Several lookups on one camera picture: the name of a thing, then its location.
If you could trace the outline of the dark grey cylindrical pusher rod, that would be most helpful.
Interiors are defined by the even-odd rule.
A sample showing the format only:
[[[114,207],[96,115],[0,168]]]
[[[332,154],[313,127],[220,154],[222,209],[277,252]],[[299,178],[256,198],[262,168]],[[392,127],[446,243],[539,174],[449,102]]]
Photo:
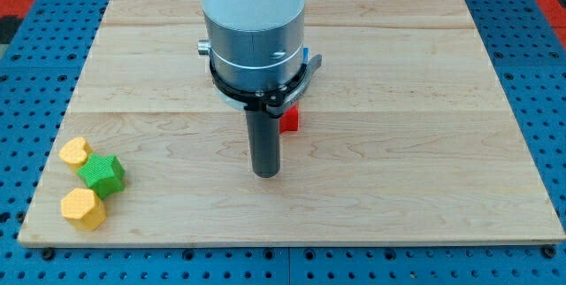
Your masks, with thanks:
[[[253,171],[271,178],[280,169],[279,120],[265,112],[246,111],[246,121]]]

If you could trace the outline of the black clamp ring mount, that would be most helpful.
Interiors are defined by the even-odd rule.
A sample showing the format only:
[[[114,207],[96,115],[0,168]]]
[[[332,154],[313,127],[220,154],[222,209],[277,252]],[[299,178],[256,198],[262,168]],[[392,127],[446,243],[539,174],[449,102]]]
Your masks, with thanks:
[[[220,98],[239,111],[264,112],[270,118],[280,118],[296,105],[306,92],[315,71],[322,65],[317,54],[308,63],[302,63],[298,73],[287,83],[274,90],[246,91],[229,86],[209,64],[214,88]]]

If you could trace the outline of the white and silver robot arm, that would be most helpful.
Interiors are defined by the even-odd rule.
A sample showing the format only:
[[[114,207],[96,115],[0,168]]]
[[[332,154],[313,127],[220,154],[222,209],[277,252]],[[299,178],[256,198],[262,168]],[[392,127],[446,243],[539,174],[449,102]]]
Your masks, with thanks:
[[[307,90],[321,66],[304,46],[305,0],[201,0],[215,90],[245,112],[254,173],[280,169],[279,120]]]

